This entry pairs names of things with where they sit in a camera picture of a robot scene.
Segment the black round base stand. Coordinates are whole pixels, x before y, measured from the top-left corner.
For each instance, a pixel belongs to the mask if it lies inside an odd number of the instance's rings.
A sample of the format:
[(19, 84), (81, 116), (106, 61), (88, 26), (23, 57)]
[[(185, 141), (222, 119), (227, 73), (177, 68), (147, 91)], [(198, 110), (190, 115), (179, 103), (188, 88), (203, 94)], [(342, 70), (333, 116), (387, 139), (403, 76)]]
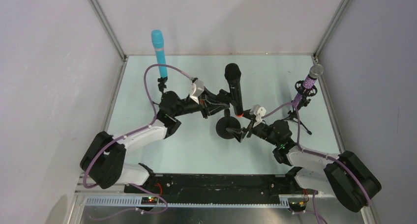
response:
[(230, 94), (226, 92), (225, 90), (221, 89), (219, 91), (218, 96), (229, 100), (229, 102), (228, 102), (228, 106), (223, 111), (224, 116), (220, 118), (216, 124), (216, 127), (215, 127), (216, 133), (219, 137), (223, 139), (232, 140), (235, 137), (233, 134), (231, 134), (228, 131), (228, 129), (240, 129), (241, 125), (240, 125), (240, 122), (236, 118), (232, 117), (230, 114), (230, 104), (231, 104)]

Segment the black orange-tipped microphone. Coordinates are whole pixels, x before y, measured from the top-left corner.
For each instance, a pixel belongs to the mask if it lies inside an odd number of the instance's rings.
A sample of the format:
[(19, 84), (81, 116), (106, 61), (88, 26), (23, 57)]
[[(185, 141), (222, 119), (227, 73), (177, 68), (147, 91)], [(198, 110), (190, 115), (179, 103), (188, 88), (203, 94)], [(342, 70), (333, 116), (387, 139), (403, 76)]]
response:
[(225, 67), (225, 79), (228, 83), (231, 97), (231, 104), (234, 107), (235, 115), (242, 117), (244, 114), (241, 95), (241, 71), (236, 63), (229, 63)]

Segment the black tripod clip stand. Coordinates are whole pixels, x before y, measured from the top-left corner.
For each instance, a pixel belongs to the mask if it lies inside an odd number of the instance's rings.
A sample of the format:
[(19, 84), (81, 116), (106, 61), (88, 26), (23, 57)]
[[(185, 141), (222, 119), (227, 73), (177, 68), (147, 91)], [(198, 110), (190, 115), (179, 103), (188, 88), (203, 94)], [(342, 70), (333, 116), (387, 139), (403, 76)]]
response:
[(158, 81), (158, 90), (163, 94), (164, 90), (167, 88), (166, 82), (168, 80), (168, 77), (161, 77), (157, 79)]

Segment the purple glitter microphone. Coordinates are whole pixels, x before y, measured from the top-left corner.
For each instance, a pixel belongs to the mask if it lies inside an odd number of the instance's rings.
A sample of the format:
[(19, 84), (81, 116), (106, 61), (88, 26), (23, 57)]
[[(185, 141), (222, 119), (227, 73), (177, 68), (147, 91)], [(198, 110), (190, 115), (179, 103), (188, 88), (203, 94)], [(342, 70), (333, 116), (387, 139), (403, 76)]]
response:
[(295, 89), (297, 94), (292, 100), (294, 107), (300, 109), (301, 107), (305, 107), (309, 104), (310, 97), (317, 94), (318, 90), (315, 87), (315, 82), (323, 74), (323, 72), (324, 67), (320, 64), (315, 64), (310, 68), (309, 74), (305, 80), (296, 82)]

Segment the teal blue microphone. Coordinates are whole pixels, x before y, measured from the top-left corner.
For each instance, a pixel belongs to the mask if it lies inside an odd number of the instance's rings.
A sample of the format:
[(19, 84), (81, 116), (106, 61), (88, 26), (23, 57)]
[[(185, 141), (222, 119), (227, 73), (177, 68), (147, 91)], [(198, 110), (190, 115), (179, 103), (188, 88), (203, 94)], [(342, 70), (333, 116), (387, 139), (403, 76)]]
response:
[(159, 64), (159, 74), (161, 78), (167, 78), (166, 59), (164, 52), (164, 38), (161, 30), (155, 29), (151, 32), (151, 42), (155, 50), (157, 63)]

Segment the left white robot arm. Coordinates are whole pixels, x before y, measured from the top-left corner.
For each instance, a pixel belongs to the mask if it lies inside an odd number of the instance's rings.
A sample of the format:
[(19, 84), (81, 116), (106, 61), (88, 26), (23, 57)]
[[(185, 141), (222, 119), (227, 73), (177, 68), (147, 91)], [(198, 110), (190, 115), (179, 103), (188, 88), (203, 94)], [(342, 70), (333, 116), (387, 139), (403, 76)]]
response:
[(107, 189), (118, 183), (143, 185), (152, 171), (144, 164), (126, 162), (128, 153), (172, 136), (181, 125), (178, 116), (201, 112), (203, 118), (208, 118), (228, 109), (231, 103), (232, 97), (225, 90), (213, 94), (205, 89), (196, 101), (190, 96), (181, 99), (175, 92), (167, 91), (162, 94), (159, 111), (150, 125), (119, 137), (99, 132), (81, 159), (80, 167), (95, 182), (93, 187)]

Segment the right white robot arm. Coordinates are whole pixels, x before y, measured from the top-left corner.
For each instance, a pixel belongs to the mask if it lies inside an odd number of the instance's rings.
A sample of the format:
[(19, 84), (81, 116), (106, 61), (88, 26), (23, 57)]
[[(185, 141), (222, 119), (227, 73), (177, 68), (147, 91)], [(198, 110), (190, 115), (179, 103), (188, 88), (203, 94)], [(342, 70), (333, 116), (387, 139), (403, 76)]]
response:
[(256, 121), (256, 115), (246, 111), (244, 116), (250, 119), (247, 127), (241, 127), (239, 121), (225, 115), (217, 129), (220, 137), (236, 139), (256, 136), (275, 146), (273, 156), (279, 164), (291, 166), (286, 177), (296, 187), (316, 190), (331, 195), (348, 210), (358, 212), (369, 205), (370, 200), (382, 189), (379, 180), (362, 160), (351, 151), (341, 154), (325, 154), (309, 150), (292, 140), (292, 131), (285, 120), (277, 120), (270, 125)]

